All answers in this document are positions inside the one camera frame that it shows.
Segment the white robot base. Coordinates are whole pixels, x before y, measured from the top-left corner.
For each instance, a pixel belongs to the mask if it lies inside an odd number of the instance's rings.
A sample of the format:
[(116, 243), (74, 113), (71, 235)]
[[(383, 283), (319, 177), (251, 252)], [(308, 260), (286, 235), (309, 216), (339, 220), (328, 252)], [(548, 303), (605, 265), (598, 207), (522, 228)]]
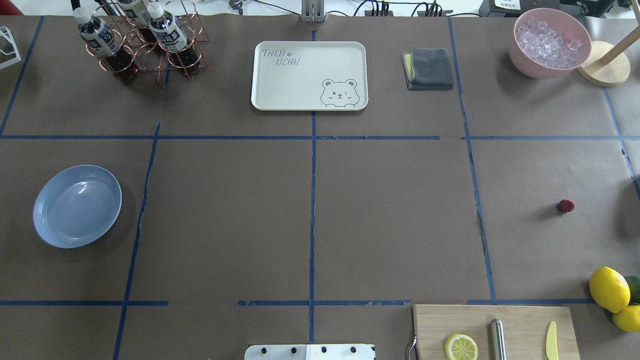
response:
[(245, 360), (375, 360), (373, 344), (254, 344), (247, 347)]

